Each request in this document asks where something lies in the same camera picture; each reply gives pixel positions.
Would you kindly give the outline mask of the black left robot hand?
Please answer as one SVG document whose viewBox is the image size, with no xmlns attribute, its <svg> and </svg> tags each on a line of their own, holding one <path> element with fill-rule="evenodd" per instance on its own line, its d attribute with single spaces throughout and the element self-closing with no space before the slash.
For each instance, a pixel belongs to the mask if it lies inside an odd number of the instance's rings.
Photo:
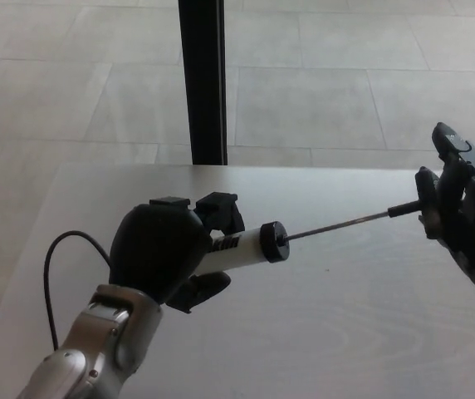
<svg viewBox="0 0 475 399">
<path fill-rule="evenodd" d="M 213 192 L 190 200 L 166 196 L 135 206 L 110 248 L 109 283 L 137 289 L 158 304 L 190 313 L 231 283 L 224 272 L 194 274 L 213 246 L 210 233 L 244 230 L 238 196 Z"/>
</svg>

